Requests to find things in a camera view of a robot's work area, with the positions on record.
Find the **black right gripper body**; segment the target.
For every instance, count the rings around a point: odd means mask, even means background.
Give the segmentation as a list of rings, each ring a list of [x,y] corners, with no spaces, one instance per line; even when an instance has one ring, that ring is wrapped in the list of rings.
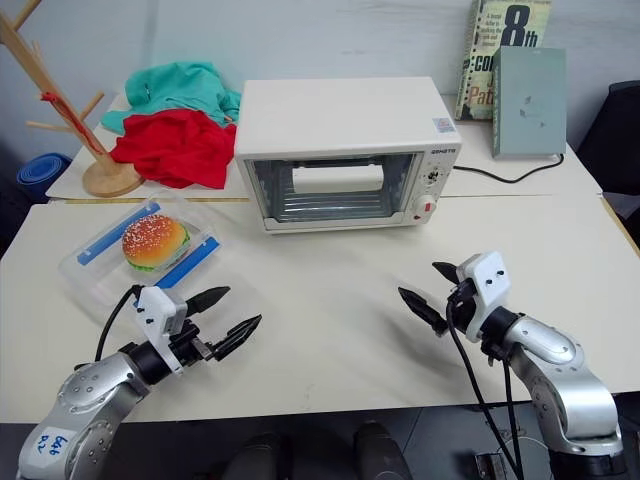
[[[446,320],[459,331],[466,331],[476,310],[476,287],[472,280],[464,280],[454,287],[447,298]]]

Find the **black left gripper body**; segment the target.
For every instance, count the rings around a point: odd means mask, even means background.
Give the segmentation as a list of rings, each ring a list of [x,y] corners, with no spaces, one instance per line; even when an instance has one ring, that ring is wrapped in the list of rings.
[[[200,329],[191,321],[185,321],[179,333],[170,337],[169,348],[181,366],[191,366],[201,360],[214,357],[213,344],[203,342]]]

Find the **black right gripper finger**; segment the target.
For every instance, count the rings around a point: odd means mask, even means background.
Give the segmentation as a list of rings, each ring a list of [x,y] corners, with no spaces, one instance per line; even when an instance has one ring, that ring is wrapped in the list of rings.
[[[458,274],[458,267],[449,262],[433,262],[432,266],[449,282],[459,285],[462,280]]]
[[[403,288],[397,288],[407,307],[425,323],[427,323],[437,336],[443,336],[448,332],[446,320],[438,311],[428,305],[427,301],[416,292]]]

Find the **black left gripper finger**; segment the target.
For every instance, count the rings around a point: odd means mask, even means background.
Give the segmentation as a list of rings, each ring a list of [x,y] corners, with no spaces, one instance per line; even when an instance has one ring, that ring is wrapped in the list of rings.
[[[211,347],[212,357],[216,361],[222,361],[224,358],[229,356],[249,339],[257,329],[261,320],[262,315],[259,314],[234,326],[227,332],[226,337],[223,340]]]
[[[187,317],[200,314],[216,305],[229,291],[229,286],[209,288],[202,291],[186,301]]]

